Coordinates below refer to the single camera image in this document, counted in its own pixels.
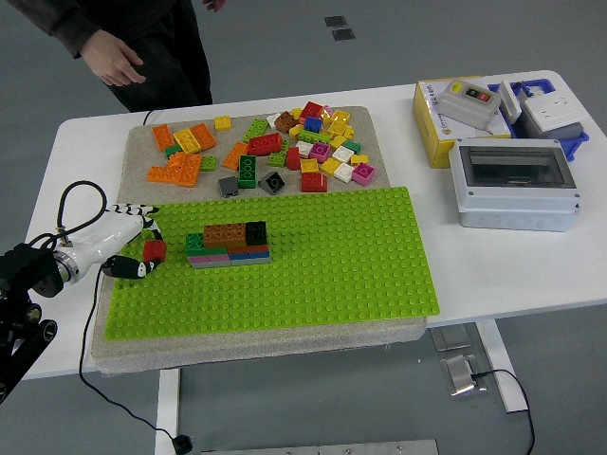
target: dark sleeve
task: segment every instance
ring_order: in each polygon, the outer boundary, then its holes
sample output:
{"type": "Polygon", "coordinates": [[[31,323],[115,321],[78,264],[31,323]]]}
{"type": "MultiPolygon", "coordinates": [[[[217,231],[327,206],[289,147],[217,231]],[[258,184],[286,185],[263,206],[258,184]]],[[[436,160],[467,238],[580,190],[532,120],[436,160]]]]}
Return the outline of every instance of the dark sleeve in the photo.
{"type": "Polygon", "coordinates": [[[37,28],[57,38],[73,57],[86,40],[99,30],[81,13],[76,1],[70,0],[8,0],[37,28]]]}

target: electrical box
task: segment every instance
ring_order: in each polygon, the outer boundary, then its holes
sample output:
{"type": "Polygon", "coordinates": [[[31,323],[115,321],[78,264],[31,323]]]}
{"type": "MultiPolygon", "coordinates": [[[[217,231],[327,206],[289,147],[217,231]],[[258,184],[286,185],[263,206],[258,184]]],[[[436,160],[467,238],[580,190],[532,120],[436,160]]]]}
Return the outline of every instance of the electrical box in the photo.
{"type": "Polygon", "coordinates": [[[569,229],[579,191],[557,140],[459,139],[449,153],[467,228],[569,229]]]}

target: cable plug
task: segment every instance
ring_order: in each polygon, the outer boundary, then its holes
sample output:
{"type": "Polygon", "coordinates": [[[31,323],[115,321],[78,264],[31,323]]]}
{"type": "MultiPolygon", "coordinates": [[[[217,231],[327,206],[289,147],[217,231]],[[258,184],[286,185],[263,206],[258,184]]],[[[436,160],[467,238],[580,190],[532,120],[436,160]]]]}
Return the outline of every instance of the cable plug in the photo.
{"type": "Polygon", "coordinates": [[[173,447],[175,448],[175,453],[177,455],[190,453],[193,449],[192,439],[190,439],[190,436],[186,436],[185,434],[180,434],[171,441],[173,442],[173,447]]]}

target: white electrical socket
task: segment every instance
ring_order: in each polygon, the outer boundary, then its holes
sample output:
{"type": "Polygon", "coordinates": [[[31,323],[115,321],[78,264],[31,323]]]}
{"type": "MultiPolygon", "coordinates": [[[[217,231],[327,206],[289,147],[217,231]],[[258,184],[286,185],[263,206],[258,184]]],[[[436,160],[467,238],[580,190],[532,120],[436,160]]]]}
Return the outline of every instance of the white electrical socket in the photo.
{"type": "Polygon", "coordinates": [[[588,117],[581,102],[573,95],[558,90],[527,98],[524,101],[527,112],[543,132],[567,126],[588,117]]]}
{"type": "Polygon", "coordinates": [[[523,112],[523,109],[521,109],[521,104],[516,99],[512,87],[510,87],[510,82],[501,81],[497,93],[502,95],[502,104],[500,104],[502,111],[508,117],[510,124],[514,124],[519,119],[519,115],[523,112]]]}

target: white table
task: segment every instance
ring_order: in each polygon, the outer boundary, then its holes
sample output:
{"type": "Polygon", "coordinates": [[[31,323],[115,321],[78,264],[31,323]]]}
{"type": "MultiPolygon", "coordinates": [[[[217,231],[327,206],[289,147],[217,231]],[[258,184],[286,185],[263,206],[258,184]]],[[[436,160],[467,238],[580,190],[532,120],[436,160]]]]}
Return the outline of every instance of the white table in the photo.
{"type": "MultiPolygon", "coordinates": [[[[552,71],[486,77],[487,83],[502,79],[513,82],[548,79],[557,90],[570,92],[561,76],[552,71]]],[[[335,106],[365,106],[377,132],[391,185],[406,186],[414,203],[441,308],[440,315],[429,318],[429,327],[477,322],[489,358],[495,352],[503,356],[493,362],[493,367],[507,367],[509,360],[495,319],[607,301],[607,281],[603,276],[607,264],[604,235],[607,137],[591,118],[582,122],[590,140],[580,146],[576,160],[570,164],[579,186],[581,216],[567,232],[461,227],[451,171],[430,168],[417,132],[412,114],[414,87],[409,84],[159,111],[149,117],[148,123],[282,112],[303,106],[309,100],[335,106]]],[[[61,193],[76,180],[92,180],[104,188],[109,203],[117,200],[126,139],[132,128],[142,124],[144,117],[145,113],[76,118],[59,128],[28,240],[55,228],[61,193]]],[[[65,225],[75,226],[88,219],[97,212],[99,200],[88,188],[74,191],[67,200],[65,225]]],[[[43,306],[45,319],[57,320],[59,333],[29,371],[28,378],[78,370],[94,278],[90,273],[52,301],[34,296],[34,301],[43,306]]],[[[89,349],[84,366],[91,371],[95,367],[89,349]]],[[[160,383],[158,422],[176,427],[178,373],[164,373],[160,383]]],[[[162,437],[156,440],[156,453],[163,453],[166,441],[162,437]]]]}

